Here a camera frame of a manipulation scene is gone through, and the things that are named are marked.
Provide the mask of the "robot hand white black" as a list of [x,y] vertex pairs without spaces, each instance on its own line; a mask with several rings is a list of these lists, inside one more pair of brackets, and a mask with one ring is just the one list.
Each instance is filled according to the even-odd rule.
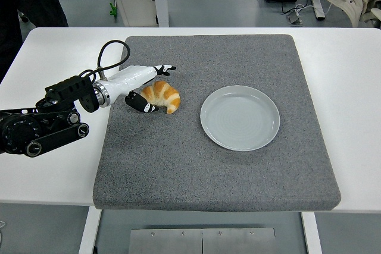
[[149,103],[143,96],[135,92],[135,89],[147,84],[157,75],[168,76],[168,70],[175,70],[172,65],[158,66],[129,66],[107,80],[98,80],[93,84],[96,91],[97,99],[100,107],[107,107],[113,104],[119,96],[125,96],[125,102],[133,109],[150,113],[155,112],[158,108]]

